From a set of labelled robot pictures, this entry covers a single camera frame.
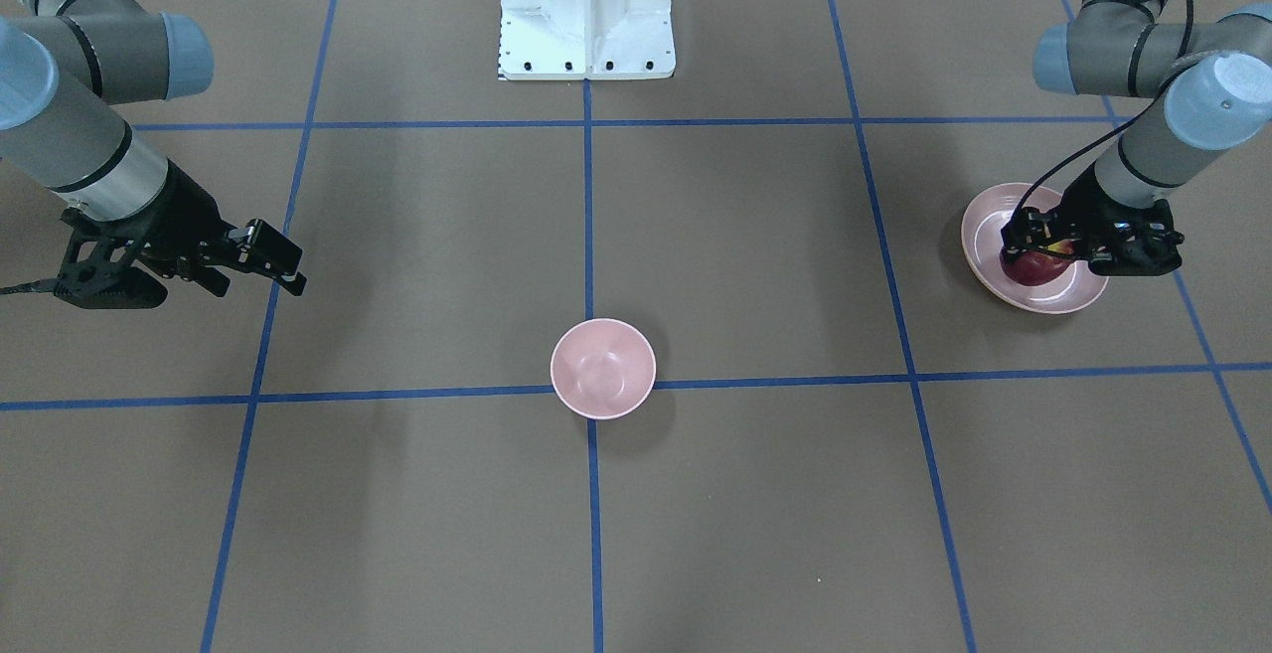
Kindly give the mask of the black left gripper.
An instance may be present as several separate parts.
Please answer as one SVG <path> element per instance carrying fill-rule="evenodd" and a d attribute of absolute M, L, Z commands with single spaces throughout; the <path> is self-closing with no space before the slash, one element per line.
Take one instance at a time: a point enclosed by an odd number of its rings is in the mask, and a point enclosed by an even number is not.
<path fill-rule="evenodd" d="M 1063 188 L 1057 209 L 1060 221 L 1071 228 L 1076 241 L 1062 241 L 1057 251 L 1049 249 L 1049 227 L 1053 214 L 1037 207 L 1016 207 L 1001 228 L 1000 261 L 1004 267 L 1018 263 L 1062 262 L 1063 258 L 1081 260 L 1088 269 L 1105 269 L 1107 249 L 1093 242 L 1116 221 L 1155 221 L 1174 227 L 1172 205 L 1164 199 L 1152 199 L 1146 207 L 1126 206 L 1108 196 L 1094 174 L 1081 174 Z"/>

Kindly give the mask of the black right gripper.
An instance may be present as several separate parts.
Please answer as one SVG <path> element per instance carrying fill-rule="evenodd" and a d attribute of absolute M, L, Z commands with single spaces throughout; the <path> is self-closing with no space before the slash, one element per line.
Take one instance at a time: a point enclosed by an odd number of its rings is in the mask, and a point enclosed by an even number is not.
<path fill-rule="evenodd" d="M 178 277 L 197 283 L 215 298 L 226 297 L 232 277 L 204 260 L 232 252 L 229 267 L 268 277 L 294 297 L 301 297 L 307 276 L 299 271 L 303 249 L 268 221 L 253 219 L 235 228 L 220 215 L 218 201 L 174 160 L 168 160 L 165 186 L 142 211 L 156 223 L 137 262 L 159 283 Z"/>

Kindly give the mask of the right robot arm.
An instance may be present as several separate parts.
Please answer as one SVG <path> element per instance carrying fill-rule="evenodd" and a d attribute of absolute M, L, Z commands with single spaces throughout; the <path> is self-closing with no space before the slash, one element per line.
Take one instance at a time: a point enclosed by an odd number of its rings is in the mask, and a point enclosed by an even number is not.
<path fill-rule="evenodd" d="M 64 199 L 70 241 L 55 276 L 6 294 L 150 309 L 167 280 L 226 295 L 232 271 L 303 294 L 300 246 L 267 221 L 224 220 L 218 200 L 118 113 L 206 90 L 215 61 L 204 29 L 136 0 L 18 1 L 28 15 L 3 20 L 3 160 Z"/>

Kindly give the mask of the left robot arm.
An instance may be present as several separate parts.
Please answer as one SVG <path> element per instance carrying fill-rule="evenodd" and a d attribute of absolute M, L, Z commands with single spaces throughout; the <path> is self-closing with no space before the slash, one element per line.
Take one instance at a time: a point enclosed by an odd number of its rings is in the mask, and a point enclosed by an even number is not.
<path fill-rule="evenodd" d="M 1169 197 L 1269 123 L 1269 5 L 1199 24 L 1194 0 L 1082 0 L 1037 42 L 1033 78 L 1149 104 L 1090 145 L 1095 160 L 1054 207 L 1018 200 L 1001 229 L 1009 276 L 1077 260 L 1095 275 L 1165 275 L 1183 242 Z"/>

